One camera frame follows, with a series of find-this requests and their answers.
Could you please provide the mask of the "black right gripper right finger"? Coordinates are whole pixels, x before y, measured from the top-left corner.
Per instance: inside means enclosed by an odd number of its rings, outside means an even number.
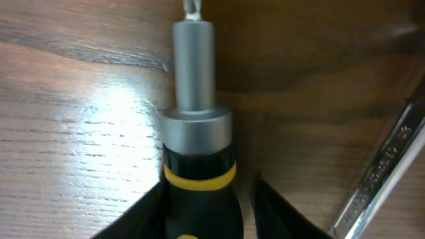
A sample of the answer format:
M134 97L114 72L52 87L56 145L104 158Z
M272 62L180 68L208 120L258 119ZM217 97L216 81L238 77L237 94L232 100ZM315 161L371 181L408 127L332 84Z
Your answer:
M260 178L255 180L252 208L258 239L332 239Z

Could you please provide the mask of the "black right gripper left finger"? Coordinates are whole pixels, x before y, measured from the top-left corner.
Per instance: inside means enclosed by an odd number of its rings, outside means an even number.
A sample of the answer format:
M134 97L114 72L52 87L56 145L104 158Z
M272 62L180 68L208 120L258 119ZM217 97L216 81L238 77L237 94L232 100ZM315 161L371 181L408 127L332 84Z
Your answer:
M117 220L92 239L163 239L165 238L165 182L157 183Z

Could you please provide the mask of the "stubby yellow black screwdriver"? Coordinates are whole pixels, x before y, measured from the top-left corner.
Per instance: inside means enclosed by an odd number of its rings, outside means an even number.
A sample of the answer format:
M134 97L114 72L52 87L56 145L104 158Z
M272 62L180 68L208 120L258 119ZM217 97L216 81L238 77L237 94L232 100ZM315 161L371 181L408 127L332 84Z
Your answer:
M177 105L162 117L165 235L242 238L242 211L232 188L232 112L216 103L214 27L201 17L201 5L184 1L185 18L173 25Z

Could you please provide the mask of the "silver offset ring wrench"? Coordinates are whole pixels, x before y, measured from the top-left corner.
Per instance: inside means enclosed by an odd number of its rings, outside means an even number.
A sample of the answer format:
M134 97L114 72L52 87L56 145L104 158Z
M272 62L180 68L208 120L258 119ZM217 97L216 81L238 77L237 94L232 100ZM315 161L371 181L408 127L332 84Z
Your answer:
M424 147L424 101L409 101L329 233L359 239Z

